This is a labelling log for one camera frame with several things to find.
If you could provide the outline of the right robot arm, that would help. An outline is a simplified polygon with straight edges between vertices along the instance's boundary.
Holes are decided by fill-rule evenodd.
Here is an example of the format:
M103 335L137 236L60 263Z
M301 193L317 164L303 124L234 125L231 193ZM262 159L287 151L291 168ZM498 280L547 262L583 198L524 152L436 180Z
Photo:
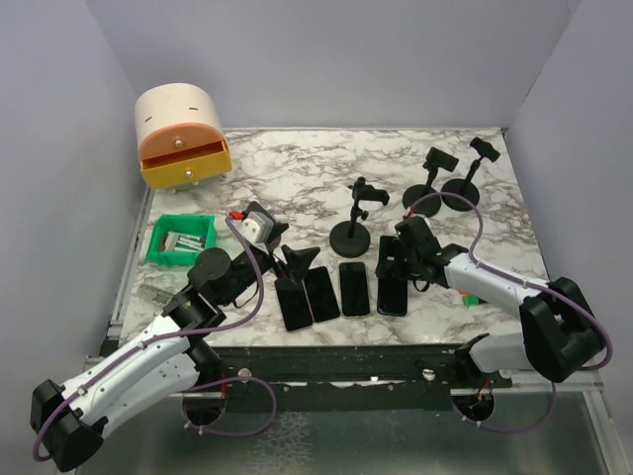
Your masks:
M454 363L456 379L476 387L500 370L534 370L561 383L607 348L582 290L573 280L530 280L476 259L456 243L441 245L420 216L406 218L379 244L380 279L422 281L467 291L519 319L521 331L483 334Z

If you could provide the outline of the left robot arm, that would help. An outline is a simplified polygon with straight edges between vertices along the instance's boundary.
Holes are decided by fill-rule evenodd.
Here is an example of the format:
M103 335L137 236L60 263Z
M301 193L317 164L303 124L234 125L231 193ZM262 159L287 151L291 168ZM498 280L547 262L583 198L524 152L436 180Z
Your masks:
M61 472L91 458L120 424L181 391L208 390L226 383L220 357L206 343L211 333L236 329L258 313L228 325L222 308L248 287L263 285L273 267L272 245L287 229L276 224L267 238L248 241L228 221L243 248L237 258L212 247L197 257L188 283L137 335L97 365L56 384L45 380L32 394L32 456L52 461Z

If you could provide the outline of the black phone stand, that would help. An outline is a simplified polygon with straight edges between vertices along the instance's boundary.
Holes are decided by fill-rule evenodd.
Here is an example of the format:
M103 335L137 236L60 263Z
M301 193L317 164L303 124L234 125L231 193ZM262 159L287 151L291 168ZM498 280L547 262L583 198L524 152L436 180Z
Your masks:
M479 137L471 140L470 147L477 152L478 157L471 163L466 176L449 180L441 189L443 203L454 211L466 212L470 210L470 206L464 201L455 198L455 195L466 199L473 205L479 203L480 192L477 186L472 183L472 180L484 159L496 162L500 157L499 151L490 142L486 142Z

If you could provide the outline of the grey black phone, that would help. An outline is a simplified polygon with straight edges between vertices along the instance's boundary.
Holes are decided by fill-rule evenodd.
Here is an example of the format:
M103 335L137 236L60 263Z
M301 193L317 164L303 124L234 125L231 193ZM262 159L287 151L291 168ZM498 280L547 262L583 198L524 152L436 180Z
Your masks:
M336 295L325 266L310 269L304 283L316 323L325 323L340 317Z

